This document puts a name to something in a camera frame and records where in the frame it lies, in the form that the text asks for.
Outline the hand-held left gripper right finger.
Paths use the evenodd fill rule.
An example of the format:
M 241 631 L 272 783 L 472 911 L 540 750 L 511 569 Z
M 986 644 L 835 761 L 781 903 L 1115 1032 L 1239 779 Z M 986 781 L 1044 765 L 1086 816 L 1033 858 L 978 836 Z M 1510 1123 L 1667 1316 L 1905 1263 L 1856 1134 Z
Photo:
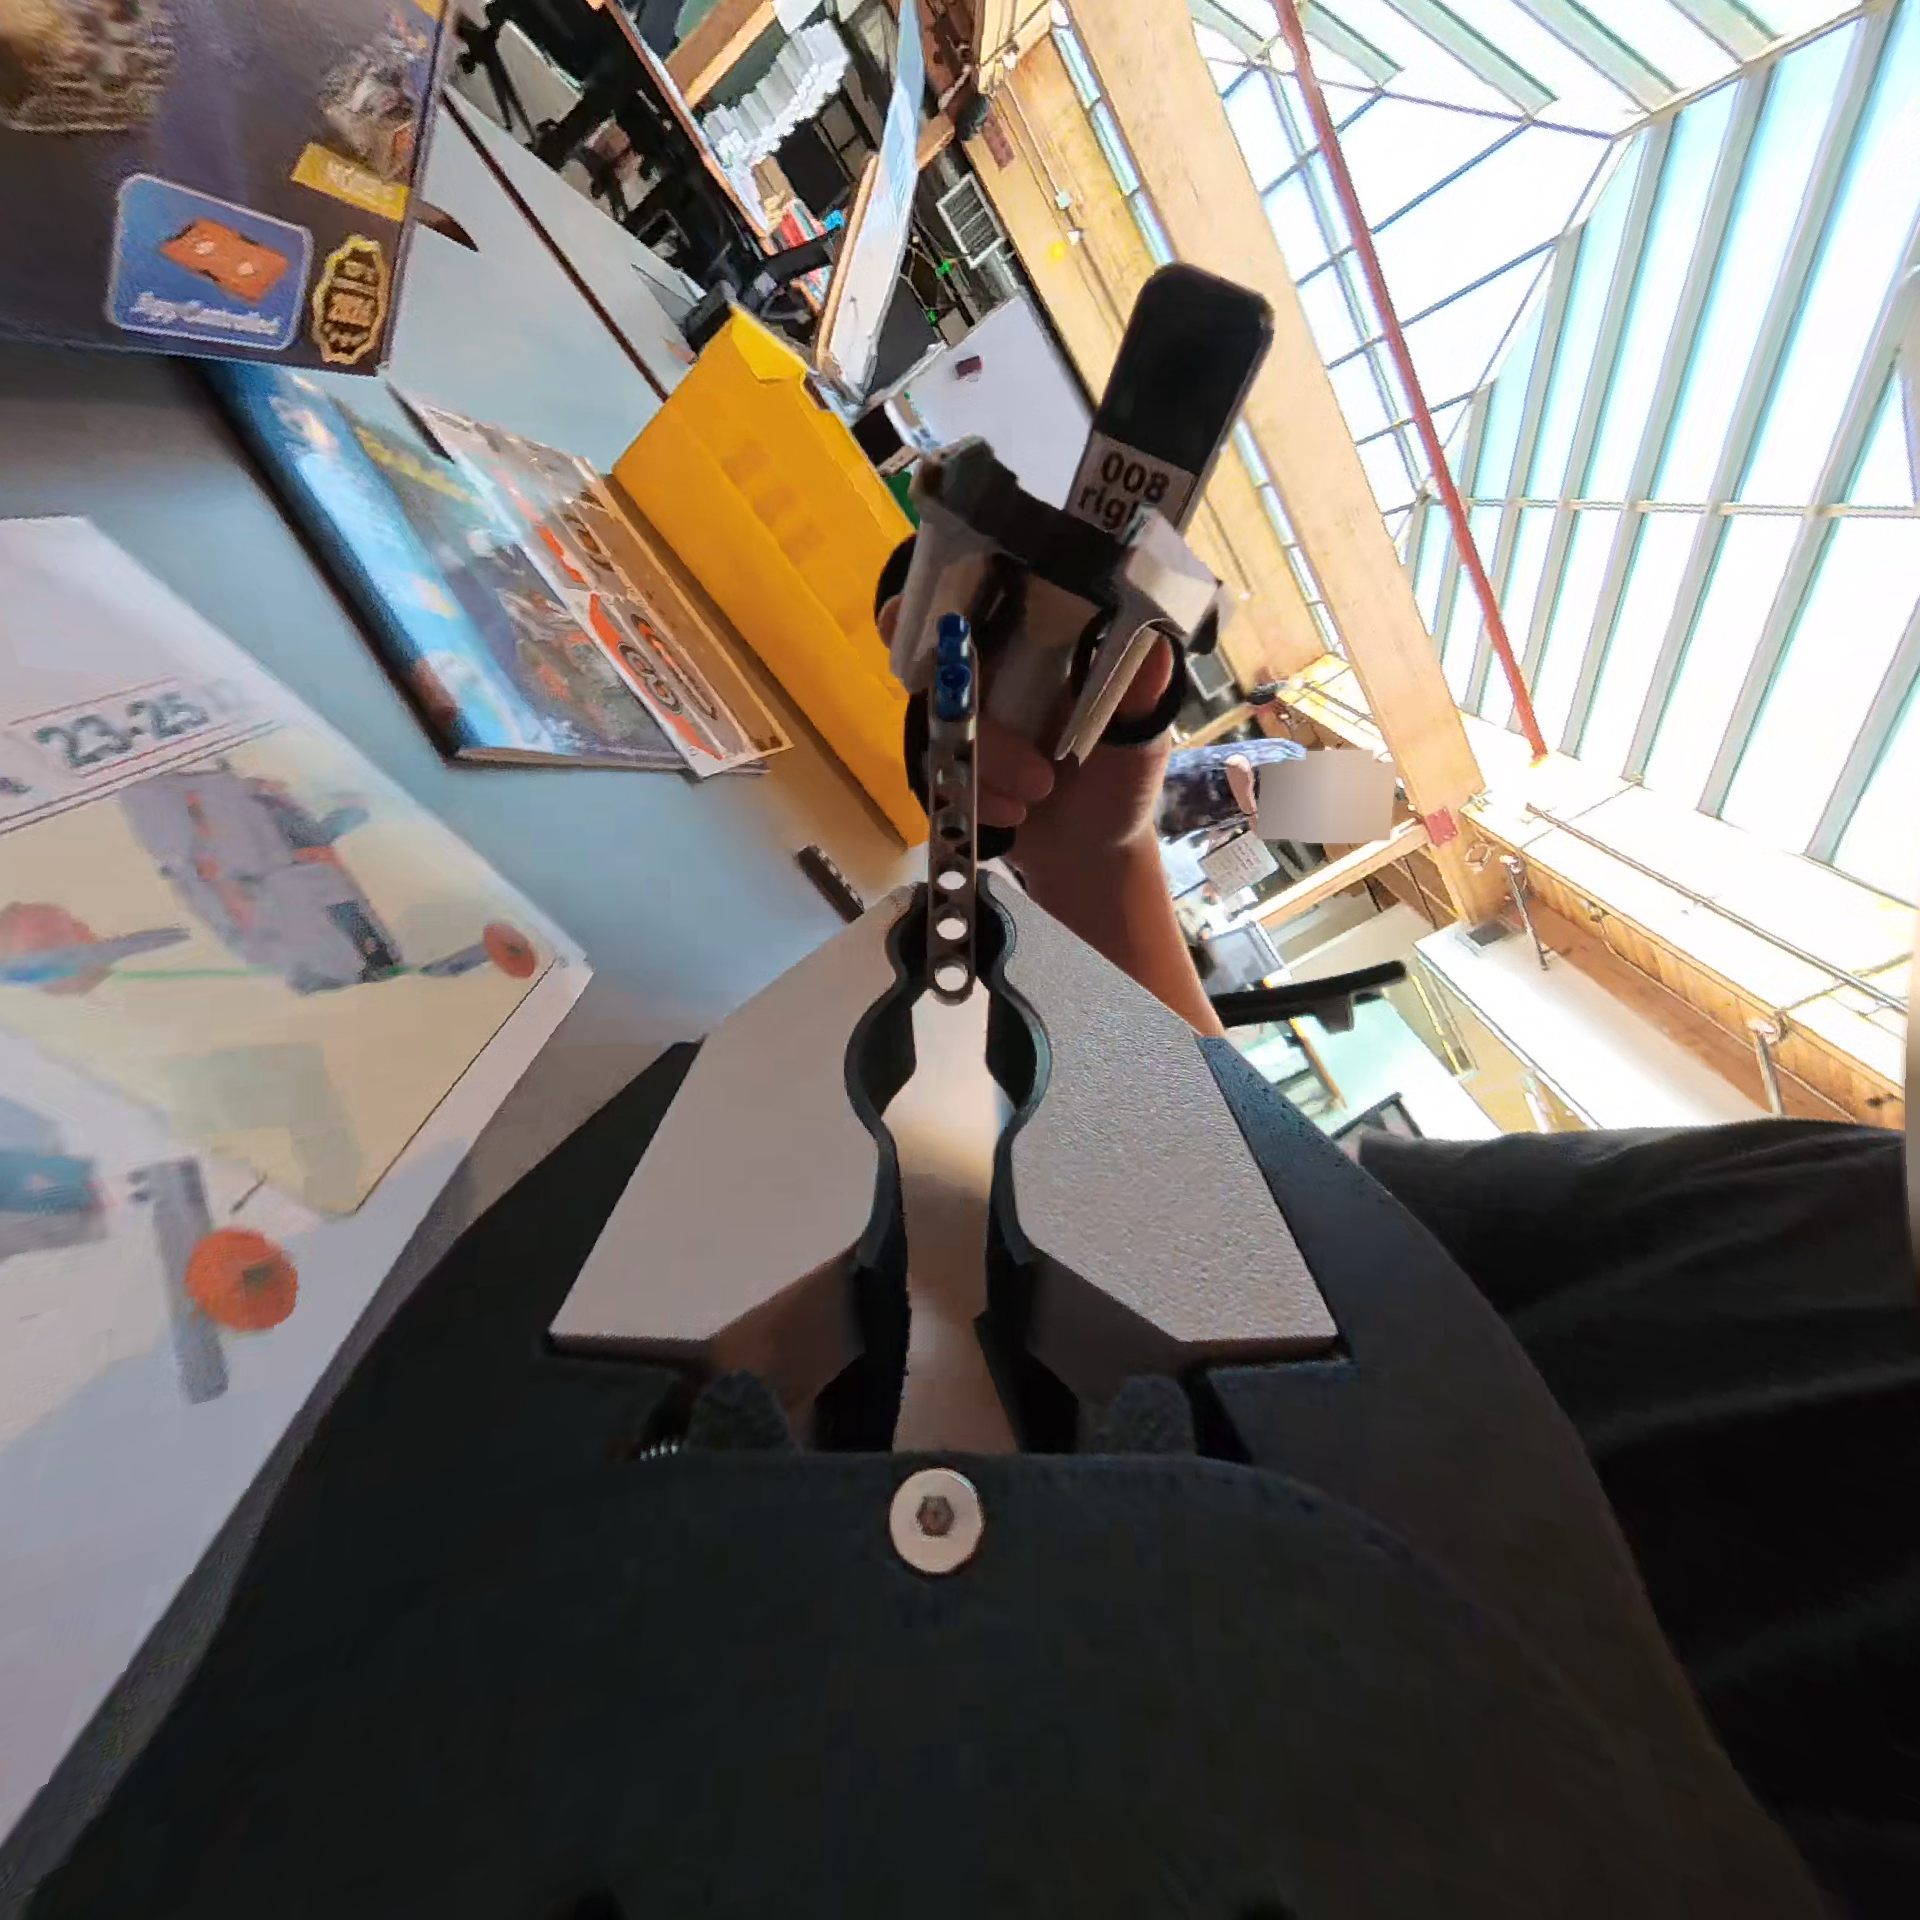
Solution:
M 1138 1378 L 1334 1360 L 1334 1311 L 1202 1036 L 1000 874 L 979 994 L 1004 1131 L 978 1337 L 1017 1448 L 1072 1454 Z

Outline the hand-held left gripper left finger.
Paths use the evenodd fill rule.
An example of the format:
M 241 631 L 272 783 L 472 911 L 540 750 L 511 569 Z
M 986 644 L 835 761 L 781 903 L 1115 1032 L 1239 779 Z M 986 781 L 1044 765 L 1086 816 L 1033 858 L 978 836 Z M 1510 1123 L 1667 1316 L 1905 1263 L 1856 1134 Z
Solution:
M 695 1052 L 549 1326 L 557 1351 L 752 1371 L 806 1448 L 891 1448 L 911 1304 L 888 1107 L 919 1068 L 924 884 Z

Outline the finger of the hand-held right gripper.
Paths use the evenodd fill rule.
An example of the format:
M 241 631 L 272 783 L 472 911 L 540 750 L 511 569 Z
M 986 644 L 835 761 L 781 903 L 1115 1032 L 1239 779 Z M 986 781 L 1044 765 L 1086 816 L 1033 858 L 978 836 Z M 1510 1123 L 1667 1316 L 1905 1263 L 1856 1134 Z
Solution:
M 1024 507 L 1023 484 L 989 441 L 953 441 L 921 458 L 911 477 L 919 552 L 907 569 L 907 618 L 935 618 L 950 569 L 1009 546 Z
M 1171 642 L 1219 642 L 1232 591 L 1170 524 L 1139 524 L 1121 560 L 1121 599 Z

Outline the grey beam with blue pins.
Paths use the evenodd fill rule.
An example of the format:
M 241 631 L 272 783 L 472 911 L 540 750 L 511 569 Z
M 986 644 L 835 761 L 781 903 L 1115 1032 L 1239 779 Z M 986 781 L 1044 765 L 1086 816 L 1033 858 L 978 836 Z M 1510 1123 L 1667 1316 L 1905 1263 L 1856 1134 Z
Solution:
M 928 685 L 928 895 L 924 975 L 937 1002 L 958 1005 L 978 984 L 978 697 L 974 627 L 947 612 L 935 631 Z

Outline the grey desk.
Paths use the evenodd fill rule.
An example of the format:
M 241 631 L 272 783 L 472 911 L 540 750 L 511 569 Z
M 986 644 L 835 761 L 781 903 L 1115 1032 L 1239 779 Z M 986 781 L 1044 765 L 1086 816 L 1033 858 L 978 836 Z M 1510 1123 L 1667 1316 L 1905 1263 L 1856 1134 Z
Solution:
M 382 1316 L 667 1042 L 704 1036 L 835 930 L 795 861 L 900 874 L 817 747 L 708 789 L 635 772 L 453 772 L 199 374 L 2 344 L 2 589 L 18 656 L 73 618 L 94 664 L 23 671 L 2 779 L 58 741 L 13 718 L 235 697 L 199 756 L 269 747 L 321 814 L 367 803 L 349 871 L 426 959 L 473 903 L 536 934 L 536 981 L 346 1211 L 317 1211 L 159 1093 L 2 1036 L 2 1159 L 67 1211 L 2 1216 L 2 1909 L 61 1858 L 212 1636 L 321 1407 Z

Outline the person's right hand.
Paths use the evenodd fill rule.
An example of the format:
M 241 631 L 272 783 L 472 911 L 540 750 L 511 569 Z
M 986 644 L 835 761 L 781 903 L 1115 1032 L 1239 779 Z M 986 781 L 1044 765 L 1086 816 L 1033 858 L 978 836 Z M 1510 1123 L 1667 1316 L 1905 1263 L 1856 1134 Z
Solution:
M 1171 741 L 1101 741 L 1084 761 L 1056 761 L 1023 736 L 982 714 L 974 741 L 978 829 L 1014 836 L 1009 868 L 1056 918 L 1067 900 L 1106 900 L 1121 867 L 1152 849 L 1152 814 Z

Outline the whiteboard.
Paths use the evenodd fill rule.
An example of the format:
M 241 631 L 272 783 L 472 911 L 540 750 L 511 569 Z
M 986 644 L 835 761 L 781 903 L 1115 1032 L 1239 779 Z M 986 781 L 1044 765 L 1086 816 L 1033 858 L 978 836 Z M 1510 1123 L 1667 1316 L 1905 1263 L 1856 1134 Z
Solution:
M 1028 294 L 928 352 L 895 398 L 935 447 L 979 437 L 1020 484 L 1063 500 L 1090 434 L 1090 394 Z

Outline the yellow storage bin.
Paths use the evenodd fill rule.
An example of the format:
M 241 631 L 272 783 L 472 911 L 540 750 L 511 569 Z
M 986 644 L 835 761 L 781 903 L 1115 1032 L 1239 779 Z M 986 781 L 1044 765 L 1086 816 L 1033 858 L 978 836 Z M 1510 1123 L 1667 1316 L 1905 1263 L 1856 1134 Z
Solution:
M 924 847 L 907 692 L 874 618 L 911 525 L 803 356 L 727 309 L 612 477 L 897 839 Z

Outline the red pipe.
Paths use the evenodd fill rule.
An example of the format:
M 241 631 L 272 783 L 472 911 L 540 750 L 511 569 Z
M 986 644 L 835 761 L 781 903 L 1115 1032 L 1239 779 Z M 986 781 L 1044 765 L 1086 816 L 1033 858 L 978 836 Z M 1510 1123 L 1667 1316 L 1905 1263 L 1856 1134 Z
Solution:
M 1338 145 L 1334 108 L 1330 108 L 1322 82 L 1313 68 L 1309 36 L 1304 30 L 1299 7 L 1276 5 L 1275 11 L 1279 19 L 1279 36 L 1286 44 L 1286 53 L 1292 57 L 1292 77 L 1295 77 L 1295 82 L 1304 90 L 1304 103 L 1309 108 L 1317 150 L 1327 159 L 1338 214 L 1350 225 L 1352 253 L 1355 253 L 1357 276 L 1368 287 L 1368 298 L 1371 298 L 1371 309 L 1379 317 L 1385 352 L 1402 379 L 1402 391 L 1404 391 L 1410 422 L 1414 422 L 1417 441 L 1425 446 L 1427 469 L 1430 469 L 1433 488 L 1438 488 L 1438 500 L 1445 503 L 1445 514 L 1448 514 L 1448 524 L 1451 524 L 1451 534 L 1457 543 L 1457 560 L 1462 562 L 1462 569 L 1474 582 L 1488 650 L 1496 652 L 1496 660 L 1502 668 L 1502 684 L 1510 685 L 1513 714 L 1528 741 L 1531 765 L 1539 767 L 1547 761 L 1547 741 L 1546 741 L 1531 692 L 1526 685 L 1521 664 L 1513 650 L 1513 636 L 1510 636 L 1502 606 L 1500 606 L 1500 589 L 1492 585 L 1492 574 L 1484 562 L 1479 543 L 1470 525 L 1467 500 L 1457 488 L 1445 437 L 1438 434 L 1438 420 L 1427 405 L 1427 391 L 1425 391 L 1420 374 L 1414 366 L 1409 337 L 1404 337 L 1404 325 L 1402 325 L 1398 309 L 1391 301 L 1385 268 L 1379 260 L 1379 244 L 1374 244 L 1371 225 L 1361 214 L 1357 186 L 1350 171 L 1346 150 Z

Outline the orange sticker sheet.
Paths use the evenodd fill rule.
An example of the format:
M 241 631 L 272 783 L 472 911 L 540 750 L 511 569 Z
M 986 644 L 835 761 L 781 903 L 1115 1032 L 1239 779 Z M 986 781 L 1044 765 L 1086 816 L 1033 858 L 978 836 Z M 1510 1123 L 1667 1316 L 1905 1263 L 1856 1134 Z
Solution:
M 505 519 L 568 622 L 612 660 L 692 779 L 760 767 L 795 747 L 715 618 L 598 469 L 409 388 L 397 402 Z

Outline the stack of white boxes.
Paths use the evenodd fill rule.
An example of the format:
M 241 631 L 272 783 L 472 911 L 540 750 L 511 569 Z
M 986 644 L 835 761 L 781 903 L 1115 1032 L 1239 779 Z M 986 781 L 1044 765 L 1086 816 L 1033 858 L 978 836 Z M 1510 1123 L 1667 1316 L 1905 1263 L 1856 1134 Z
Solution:
M 764 77 L 735 103 L 701 116 L 701 134 L 725 171 L 756 171 L 844 90 L 849 45 L 830 17 L 796 26 Z

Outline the adjacent grey table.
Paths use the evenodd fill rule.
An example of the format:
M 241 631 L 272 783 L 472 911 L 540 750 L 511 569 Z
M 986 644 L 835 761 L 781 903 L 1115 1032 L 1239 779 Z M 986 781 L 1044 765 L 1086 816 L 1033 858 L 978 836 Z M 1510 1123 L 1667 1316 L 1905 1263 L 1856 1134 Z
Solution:
M 423 174 L 388 374 L 445 398 L 581 379 L 670 394 L 701 287 L 458 91 Z

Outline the open instruction booklet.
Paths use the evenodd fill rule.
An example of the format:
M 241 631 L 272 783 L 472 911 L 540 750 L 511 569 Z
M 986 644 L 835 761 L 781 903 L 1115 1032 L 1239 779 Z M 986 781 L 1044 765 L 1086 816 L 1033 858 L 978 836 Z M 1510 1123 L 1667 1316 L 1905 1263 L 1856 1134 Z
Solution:
M 87 519 L 2 524 L 2 1837 L 591 981 Z

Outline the person's black shirt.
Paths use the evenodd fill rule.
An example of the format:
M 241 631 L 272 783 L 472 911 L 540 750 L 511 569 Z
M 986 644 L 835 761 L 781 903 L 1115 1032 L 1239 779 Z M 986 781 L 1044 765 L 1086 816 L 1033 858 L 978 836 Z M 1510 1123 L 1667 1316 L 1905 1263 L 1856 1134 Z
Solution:
M 1905 1137 L 1368 1134 L 1355 1157 L 1577 1429 L 1720 1746 L 1830 1904 L 1916 1917 Z

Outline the large toy robot kit box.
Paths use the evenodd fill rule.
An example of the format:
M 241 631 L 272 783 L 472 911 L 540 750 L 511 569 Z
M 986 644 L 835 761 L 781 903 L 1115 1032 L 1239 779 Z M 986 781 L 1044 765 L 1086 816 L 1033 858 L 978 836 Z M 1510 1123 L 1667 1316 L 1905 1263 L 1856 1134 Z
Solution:
M 445 5 L 2 5 L 2 337 L 374 376 Z

